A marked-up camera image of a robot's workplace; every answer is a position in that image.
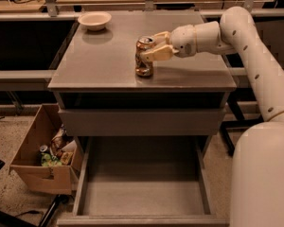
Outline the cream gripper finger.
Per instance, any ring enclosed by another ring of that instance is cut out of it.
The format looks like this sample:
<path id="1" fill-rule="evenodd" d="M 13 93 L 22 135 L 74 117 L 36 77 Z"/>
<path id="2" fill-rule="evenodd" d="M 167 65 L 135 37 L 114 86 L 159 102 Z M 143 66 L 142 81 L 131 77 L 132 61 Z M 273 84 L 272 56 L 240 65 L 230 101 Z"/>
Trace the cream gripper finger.
<path id="1" fill-rule="evenodd" d="M 169 41 L 170 33 L 163 31 L 153 35 L 155 44 L 170 44 Z"/>
<path id="2" fill-rule="evenodd" d="M 167 61 L 177 54 L 178 50 L 170 44 L 155 47 L 141 53 L 142 61 Z"/>

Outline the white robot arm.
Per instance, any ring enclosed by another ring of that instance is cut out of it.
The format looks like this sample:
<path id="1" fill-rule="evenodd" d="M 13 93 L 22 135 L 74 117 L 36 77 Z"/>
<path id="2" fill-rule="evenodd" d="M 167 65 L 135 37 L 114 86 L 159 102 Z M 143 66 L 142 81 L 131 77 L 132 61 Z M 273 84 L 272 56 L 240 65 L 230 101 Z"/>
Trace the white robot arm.
<path id="1" fill-rule="evenodd" d="M 259 38 L 250 12 L 232 7 L 219 22 L 179 26 L 151 41 L 143 61 L 200 52 L 240 55 L 263 121 L 235 147 L 229 227 L 284 227 L 284 70 Z"/>

